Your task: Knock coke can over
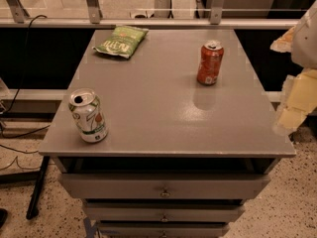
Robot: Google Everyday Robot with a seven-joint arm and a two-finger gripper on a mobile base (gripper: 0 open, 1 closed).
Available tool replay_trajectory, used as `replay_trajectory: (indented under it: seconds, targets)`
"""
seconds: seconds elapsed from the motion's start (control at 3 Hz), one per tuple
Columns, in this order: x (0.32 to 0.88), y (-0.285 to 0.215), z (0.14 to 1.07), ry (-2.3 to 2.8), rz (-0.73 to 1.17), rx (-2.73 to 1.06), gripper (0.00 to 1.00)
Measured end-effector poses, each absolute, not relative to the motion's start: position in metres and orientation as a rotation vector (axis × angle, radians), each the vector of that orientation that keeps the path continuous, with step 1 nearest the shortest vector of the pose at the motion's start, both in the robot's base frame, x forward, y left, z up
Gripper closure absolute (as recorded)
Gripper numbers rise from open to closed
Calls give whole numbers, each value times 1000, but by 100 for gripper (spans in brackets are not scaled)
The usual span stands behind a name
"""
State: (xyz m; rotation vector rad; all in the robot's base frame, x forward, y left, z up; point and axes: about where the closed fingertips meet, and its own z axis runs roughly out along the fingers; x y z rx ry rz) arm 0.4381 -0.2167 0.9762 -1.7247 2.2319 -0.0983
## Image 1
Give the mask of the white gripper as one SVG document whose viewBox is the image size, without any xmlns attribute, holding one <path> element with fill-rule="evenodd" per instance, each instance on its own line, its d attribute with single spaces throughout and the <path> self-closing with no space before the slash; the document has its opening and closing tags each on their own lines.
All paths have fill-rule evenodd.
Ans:
<svg viewBox="0 0 317 238">
<path fill-rule="evenodd" d="M 282 136 L 295 132 L 317 108 L 317 1 L 298 21 L 270 45 L 272 51 L 290 53 L 294 63 L 304 68 L 297 76 L 288 75 L 282 86 L 273 131 Z"/>
</svg>

